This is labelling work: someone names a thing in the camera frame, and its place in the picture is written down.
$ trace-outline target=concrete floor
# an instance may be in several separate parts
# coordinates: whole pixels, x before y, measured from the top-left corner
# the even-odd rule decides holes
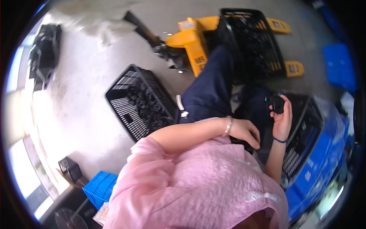
[[[292,34],[276,35],[285,60],[298,60],[305,75],[267,81],[272,90],[287,89],[333,100],[339,91],[326,80],[322,47],[337,39],[323,19],[300,0],[154,0],[132,6],[155,34],[174,33],[177,22],[187,17],[219,14],[223,7],[253,8],[267,17],[285,21]],[[152,70],[175,97],[195,80],[167,68],[145,40],[130,33],[104,52],[97,40],[82,32],[64,32],[56,79],[47,90],[34,93],[34,111],[40,138],[49,160],[74,159],[84,176],[91,179],[100,170],[118,174],[134,144],[104,95],[128,65]]]

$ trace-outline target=navy blue pants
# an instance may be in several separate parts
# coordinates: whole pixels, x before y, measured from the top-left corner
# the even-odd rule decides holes
[[[233,57],[225,47],[218,46],[211,53],[197,79],[182,95],[182,104],[189,114],[187,117],[181,117],[179,112],[178,123],[191,123],[230,115],[250,120],[258,128],[263,139],[270,113],[264,97],[270,96],[270,91],[261,87],[244,86],[238,94],[241,105],[233,114],[230,106],[233,80]]]

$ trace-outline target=hand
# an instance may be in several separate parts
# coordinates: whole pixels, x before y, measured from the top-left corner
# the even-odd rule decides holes
[[[277,114],[272,111],[269,115],[274,119],[272,135],[280,141],[285,141],[288,138],[288,135],[291,130],[292,124],[292,106],[290,100],[284,96],[280,96],[283,100],[285,100],[285,104],[283,106],[283,113]]]
[[[260,148],[261,138],[259,136],[259,130],[249,120],[233,119],[229,135],[248,142],[254,149]]]

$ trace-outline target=yellow pallet jack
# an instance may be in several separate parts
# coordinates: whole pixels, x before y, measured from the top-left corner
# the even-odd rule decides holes
[[[170,68],[178,69],[179,72],[192,72],[195,77],[198,77],[203,70],[209,56],[204,32],[215,31],[219,19],[219,16],[187,18],[186,21],[178,22],[179,32],[162,41],[158,36],[154,36],[131,12],[127,12],[124,17],[124,20],[137,26],[136,32],[150,43],[157,55],[171,63]],[[291,33],[289,25],[285,22],[272,18],[266,18],[266,20],[273,32]],[[257,28],[266,29],[265,23],[263,21],[258,23]],[[279,63],[278,66],[276,63],[270,65],[271,68],[277,68]],[[284,61],[284,65],[288,78],[304,74],[304,67],[298,61]]]

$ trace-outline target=black mesh crate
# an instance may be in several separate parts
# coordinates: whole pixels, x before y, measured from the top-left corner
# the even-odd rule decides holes
[[[82,177],[79,165],[68,157],[59,161],[59,166],[63,175],[69,177],[74,183]]]
[[[282,170],[286,173],[288,181],[291,182],[313,150],[324,121],[313,98],[304,96],[296,98],[294,94],[290,94],[288,97],[291,104],[295,105],[292,107],[297,114],[295,114],[296,118],[293,118]]]
[[[105,96],[135,142],[175,124],[176,105],[151,71],[131,64]]]
[[[281,51],[261,11],[221,9],[217,35],[233,55],[235,84],[286,77]]]

